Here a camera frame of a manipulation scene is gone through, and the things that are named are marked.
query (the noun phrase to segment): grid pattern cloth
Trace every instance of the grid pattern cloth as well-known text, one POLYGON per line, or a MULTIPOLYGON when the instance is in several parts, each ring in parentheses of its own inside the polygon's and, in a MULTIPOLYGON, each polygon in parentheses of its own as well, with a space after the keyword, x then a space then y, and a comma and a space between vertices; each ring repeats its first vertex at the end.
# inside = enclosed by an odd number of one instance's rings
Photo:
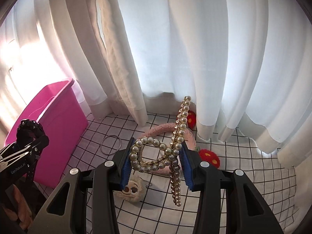
MULTIPOLYGON (((64 173, 71 168, 79 168, 81 171, 96 168, 106 160, 113 158, 100 150, 100 143, 106 135, 118 135, 122 139, 121 149, 126 148, 131 137, 140 138, 141 134, 151 127, 175 122, 174 115, 148 114, 149 120, 145 127, 140 127, 131 116, 108 115, 103 120, 95 120, 92 114, 88 115, 88 127, 83 133, 64 173)), ((214 133, 209 141, 204 141, 192 131, 196 138, 197 146, 213 151, 220 158, 219 169, 233 171, 242 169, 255 184, 273 211, 280 226, 285 227, 293 223, 297 208, 294 206, 296 192, 296 175, 294 167, 282 168, 277 160, 277 151, 272 154, 261 152, 255 142, 245 137, 237 128, 229 140, 225 143, 217 139, 214 133)), ((169 145, 172 133, 158 135, 157 138, 169 145)), ((106 153, 115 152, 119 148, 119 140, 113 137, 107 138, 103 143, 106 153)), ((161 155, 159 149, 146 146, 143 152, 145 159, 156 159, 161 155)), ((181 197, 182 206, 174 205, 171 197, 169 178, 150 173, 136 172, 146 180, 148 187, 144 199, 137 203, 129 203, 115 197, 115 207, 119 230, 121 234, 140 233, 166 233, 166 234, 191 234, 196 219, 199 203, 199 192, 191 192, 185 185, 182 176, 181 197)), ((53 191, 49 187, 38 184, 41 192, 47 197, 53 191)), ((87 232, 92 233, 92 189, 88 191, 88 204, 86 211, 87 232)), ((221 190, 221 218, 220 234, 226 232, 226 196, 221 190)))

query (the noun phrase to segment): red flower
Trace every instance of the red flower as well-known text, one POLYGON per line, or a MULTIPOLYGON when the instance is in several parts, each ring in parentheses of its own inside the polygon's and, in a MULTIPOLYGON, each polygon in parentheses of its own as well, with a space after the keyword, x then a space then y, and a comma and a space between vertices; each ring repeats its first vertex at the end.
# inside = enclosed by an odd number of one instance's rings
POLYGON ((199 151, 199 155, 203 161, 206 161, 212 164, 216 168, 220 167, 220 159, 214 152, 207 150, 207 149, 201 149, 199 151))
POLYGON ((188 111, 188 127, 193 129, 196 125, 196 114, 193 111, 188 111))

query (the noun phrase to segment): pearl hair clip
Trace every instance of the pearl hair clip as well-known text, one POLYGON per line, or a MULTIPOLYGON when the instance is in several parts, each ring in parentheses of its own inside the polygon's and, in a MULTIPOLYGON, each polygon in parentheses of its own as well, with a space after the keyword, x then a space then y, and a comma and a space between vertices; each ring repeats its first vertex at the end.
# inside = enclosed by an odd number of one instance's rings
POLYGON ((131 165, 135 171, 140 173, 157 171, 159 169, 169 166, 170 169, 170 183, 171 183, 171 193, 174 200, 174 204, 178 207, 181 206, 181 178, 180 178, 180 166, 178 165, 177 156, 182 149, 182 143, 184 141, 186 124, 188 122, 188 110, 191 104, 191 97, 184 97, 184 101, 181 104, 181 109, 177 115, 175 130, 173 132, 173 137, 171 138, 170 146, 165 143, 160 142, 158 139, 152 137, 142 137, 135 141, 134 145, 131 147, 131 153, 129 158, 131 160, 131 165), (143 147, 145 144, 151 144, 154 147, 159 148, 164 151, 164 155, 161 158, 153 160, 151 162, 142 160, 143 147))

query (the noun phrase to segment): plush toy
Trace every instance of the plush toy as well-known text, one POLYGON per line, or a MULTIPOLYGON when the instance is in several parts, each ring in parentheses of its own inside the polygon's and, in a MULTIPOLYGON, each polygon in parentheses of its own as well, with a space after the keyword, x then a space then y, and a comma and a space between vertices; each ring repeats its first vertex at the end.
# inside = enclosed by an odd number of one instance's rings
POLYGON ((199 155, 203 161, 206 161, 206 162, 212 164, 216 168, 220 167, 220 159, 218 158, 218 156, 214 152, 207 150, 207 149, 201 149, 199 151, 199 155))
POLYGON ((138 202, 144 199, 147 188, 143 184, 143 179, 140 177, 131 174, 128 184, 125 189, 122 191, 114 191, 115 195, 130 201, 130 202, 138 202))
POLYGON ((193 129, 196 125, 196 114, 193 111, 188 111, 188 127, 193 129))

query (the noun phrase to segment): pink plastic bin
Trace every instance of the pink plastic bin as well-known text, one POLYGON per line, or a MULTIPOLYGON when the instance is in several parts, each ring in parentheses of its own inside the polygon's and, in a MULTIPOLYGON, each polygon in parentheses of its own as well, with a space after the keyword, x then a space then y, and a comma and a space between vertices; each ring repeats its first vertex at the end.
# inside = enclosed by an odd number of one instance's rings
POLYGON ((5 140, 4 146, 16 141, 16 129, 21 119, 41 123, 49 137, 49 146, 43 149, 34 181, 55 188, 65 166, 88 121, 71 86, 74 79, 45 86, 26 106, 5 140))

